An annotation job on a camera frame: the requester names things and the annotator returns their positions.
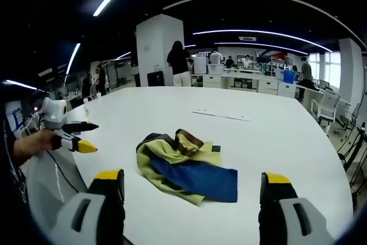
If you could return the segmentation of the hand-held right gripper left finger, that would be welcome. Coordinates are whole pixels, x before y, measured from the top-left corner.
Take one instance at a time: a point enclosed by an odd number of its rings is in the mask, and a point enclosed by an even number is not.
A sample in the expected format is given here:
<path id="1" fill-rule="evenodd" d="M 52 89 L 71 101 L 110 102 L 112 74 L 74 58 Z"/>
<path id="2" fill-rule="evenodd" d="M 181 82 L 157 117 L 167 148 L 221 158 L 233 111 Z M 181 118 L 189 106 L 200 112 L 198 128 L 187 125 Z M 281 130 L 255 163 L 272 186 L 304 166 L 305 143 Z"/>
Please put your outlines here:
<path id="1" fill-rule="evenodd" d="M 125 244 L 124 171 L 101 172 L 70 199 L 51 230 L 54 244 Z"/>

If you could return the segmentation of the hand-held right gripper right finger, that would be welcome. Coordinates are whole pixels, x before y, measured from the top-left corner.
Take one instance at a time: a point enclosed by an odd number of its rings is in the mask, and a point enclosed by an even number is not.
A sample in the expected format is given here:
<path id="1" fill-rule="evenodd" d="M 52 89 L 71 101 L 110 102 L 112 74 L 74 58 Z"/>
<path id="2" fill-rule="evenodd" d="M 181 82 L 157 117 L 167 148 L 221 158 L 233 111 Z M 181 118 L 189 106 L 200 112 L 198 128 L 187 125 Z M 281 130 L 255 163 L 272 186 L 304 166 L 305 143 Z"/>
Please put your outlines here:
<path id="1" fill-rule="evenodd" d="M 260 244 L 334 243 L 323 214 L 281 174 L 261 174 L 258 222 Z"/>

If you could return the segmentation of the person's left hand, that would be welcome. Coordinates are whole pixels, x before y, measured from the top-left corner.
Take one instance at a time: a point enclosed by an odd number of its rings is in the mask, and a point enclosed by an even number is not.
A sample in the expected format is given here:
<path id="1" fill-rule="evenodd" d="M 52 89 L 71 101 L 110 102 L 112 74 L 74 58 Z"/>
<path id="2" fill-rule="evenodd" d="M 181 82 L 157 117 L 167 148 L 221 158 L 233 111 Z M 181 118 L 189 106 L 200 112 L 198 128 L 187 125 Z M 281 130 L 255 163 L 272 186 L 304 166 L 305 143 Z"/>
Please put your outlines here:
<path id="1" fill-rule="evenodd" d="M 13 147 L 14 158 L 22 164 L 41 151 L 52 150 L 53 137 L 52 130 L 41 129 L 27 137 L 17 139 Z"/>

